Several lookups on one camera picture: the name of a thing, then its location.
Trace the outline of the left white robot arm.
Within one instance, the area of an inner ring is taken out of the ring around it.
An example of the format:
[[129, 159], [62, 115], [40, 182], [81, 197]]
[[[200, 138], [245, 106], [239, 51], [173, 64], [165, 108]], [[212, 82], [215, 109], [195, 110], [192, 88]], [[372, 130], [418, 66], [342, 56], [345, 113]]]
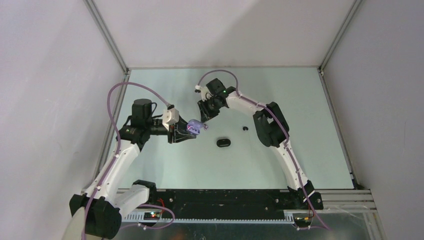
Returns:
[[151, 136], [166, 136], [170, 144], [195, 139], [203, 124], [195, 119], [185, 121], [172, 105], [162, 115], [154, 116], [157, 104], [150, 99], [136, 99], [131, 115], [118, 131], [115, 147], [98, 176], [82, 194], [69, 202], [75, 230], [67, 229], [64, 239], [84, 240], [87, 235], [114, 238], [123, 217], [140, 205], [153, 208], [158, 202], [156, 185], [137, 180], [123, 194], [119, 185], [133, 161]]

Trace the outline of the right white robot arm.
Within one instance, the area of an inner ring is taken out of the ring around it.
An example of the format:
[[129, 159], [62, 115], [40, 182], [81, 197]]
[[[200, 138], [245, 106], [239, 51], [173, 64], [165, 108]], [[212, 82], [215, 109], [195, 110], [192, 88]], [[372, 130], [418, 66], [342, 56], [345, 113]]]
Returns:
[[201, 96], [197, 105], [204, 123], [218, 116], [221, 108], [252, 117], [259, 141], [273, 151], [284, 172], [291, 204], [297, 209], [324, 208], [321, 194], [316, 191], [297, 160], [290, 140], [290, 128], [276, 102], [265, 104], [254, 101], [241, 94], [236, 87], [225, 87], [217, 78], [205, 86], [197, 84], [195, 92]]

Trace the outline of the purple earbud charging case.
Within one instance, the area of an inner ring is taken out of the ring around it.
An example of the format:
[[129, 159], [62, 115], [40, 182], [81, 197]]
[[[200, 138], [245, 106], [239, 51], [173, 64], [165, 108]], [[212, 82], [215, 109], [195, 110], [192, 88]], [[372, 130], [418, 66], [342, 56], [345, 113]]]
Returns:
[[201, 133], [201, 130], [204, 129], [205, 124], [199, 120], [191, 119], [186, 125], [187, 131], [195, 136], [198, 136]]

